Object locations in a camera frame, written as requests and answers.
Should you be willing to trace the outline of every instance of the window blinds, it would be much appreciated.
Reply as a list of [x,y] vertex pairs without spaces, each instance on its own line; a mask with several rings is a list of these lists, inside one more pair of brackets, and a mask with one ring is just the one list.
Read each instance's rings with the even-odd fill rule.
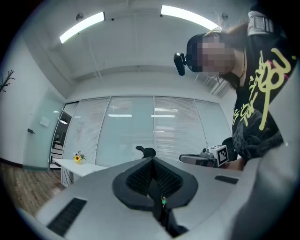
[[136,146],[154,147],[153,97],[112,97],[102,125],[96,164],[141,159]]
[[63,158],[72,159],[81,151],[86,162],[95,163],[98,138],[109,97],[83,100],[71,120],[65,140]]
[[231,132],[220,104],[195,100],[208,147],[221,144]]
[[179,160],[180,154],[199,154],[207,146],[192,99],[155,97],[154,106],[158,157]]

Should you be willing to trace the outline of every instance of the wooden floor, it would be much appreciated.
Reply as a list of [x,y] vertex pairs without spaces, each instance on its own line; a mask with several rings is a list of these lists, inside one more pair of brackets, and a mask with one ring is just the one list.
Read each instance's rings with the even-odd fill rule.
[[35,216],[37,211],[65,187],[60,183],[60,170],[24,171],[0,163],[0,176],[16,207]]

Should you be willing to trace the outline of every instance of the glass door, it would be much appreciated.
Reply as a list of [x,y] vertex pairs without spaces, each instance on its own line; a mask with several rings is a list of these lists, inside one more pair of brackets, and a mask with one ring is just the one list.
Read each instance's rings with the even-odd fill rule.
[[51,90],[40,101],[27,129],[23,168],[48,171],[53,133],[64,107],[64,102]]

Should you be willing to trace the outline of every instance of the white desk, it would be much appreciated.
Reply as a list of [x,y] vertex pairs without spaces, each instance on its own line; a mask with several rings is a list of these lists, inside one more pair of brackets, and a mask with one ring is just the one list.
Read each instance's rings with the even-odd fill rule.
[[[79,177],[84,177],[90,173],[93,173],[95,171],[100,171],[103,169],[106,169],[107,167],[103,167],[103,166],[98,166],[95,164],[90,164],[90,163],[83,163],[83,164],[77,164],[75,162],[74,159],[58,159],[58,158],[53,158],[53,161],[57,162],[59,165],[62,166],[61,168],[61,183],[64,186],[68,186],[69,183],[66,185],[63,182],[63,175],[65,173],[63,173],[63,168],[67,169],[68,171],[72,172],[73,174],[78,175]],[[76,181],[75,176],[71,176],[71,178],[73,178],[73,182]]]

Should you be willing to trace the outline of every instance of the black office chair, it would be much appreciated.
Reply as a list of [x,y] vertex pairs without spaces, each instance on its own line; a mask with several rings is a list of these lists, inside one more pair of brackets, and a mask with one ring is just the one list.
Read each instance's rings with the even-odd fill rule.
[[238,159],[238,153],[233,148],[233,137],[226,138],[222,142],[222,145],[226,145],[227,146],[228,162],[231,162],[231,161],[234,161],[234,160]]
[[153,148],[143,148],[142,146],[137,146],[135,149],[141,151],[144,154],[144,158],[155,157],[156,151]]

